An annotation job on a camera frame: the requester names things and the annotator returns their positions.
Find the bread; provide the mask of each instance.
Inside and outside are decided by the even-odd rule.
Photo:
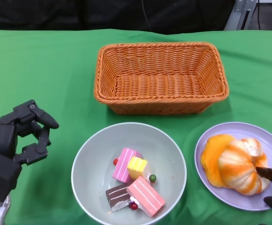
[[[200,162],[205,170],[208,181],[215,187],[228,187],[221,179],[218,159],[228,143],[235,138],[231,135],[216,135],[207,140],[206,148],[201,155]]]
[[[258,175],[255,167],[268,167],[261,144],[254,138],[231,141],[218,159],[222,181],[243,195],[264,191],[270,181]]]

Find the lavender plate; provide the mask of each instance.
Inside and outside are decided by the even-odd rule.
[[[272,196],[272,184],[270,184],[264,192],[258,195],[245,196],[232,189],[223,187],[216,188],[209,183],[200,163],[200,156],[205,148],[207,139],[218,134],[230,134],[238,139],[245,137],[257,138],[263,146],[263,150],[268,158],[268,165],[270,168],[272,168],[272,134],[260,127],[256,127],[248,123],[221,123],[208,129],[200,137],[197,142],[194,154],[195,166],[202,182],[217,198],[231,206],[242,210],[261,211],[269,209],[270,207],[264,203],[263,198],[266,196]]]

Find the orange wicker basket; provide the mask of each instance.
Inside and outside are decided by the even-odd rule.
[[[228,93],[210,43],[107,45],[98,54],[94,96],[118,114],[201,113]]]

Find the red ball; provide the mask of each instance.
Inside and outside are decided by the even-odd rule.
[[[131,203],[130,205],[131,205],[130,208],[131,208],[132,210],[137,210],[138,205],[137,205],[136,203],[133,202],[133,203]]]
[[[118,159],[116,158],[116,159],[114,159],[113,164],[116,165],[117,162],[118,162]]]

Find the green table surface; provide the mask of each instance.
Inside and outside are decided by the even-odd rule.
[[[219,50],[229,98],[200,115],[122,116],[95,101],[98,50],[111,43],[207,41]],[[71,168],[83,143],[120,122],[160,128],[181,148],[187,163],[185,192],[159,225],[272,225],[272,210],[250,212],[217,199],[201,182],[194,164],[199,137],[211,126],[241,121],[272,133],[272,31],[158,35],[141,31],[0,31],[0,116],[35,99],[60,124],[51,131],[47,159],[23,166],[11,192],[7,225],[96,225],[71,188]],[[18,152],[34,143],[19,138]]]

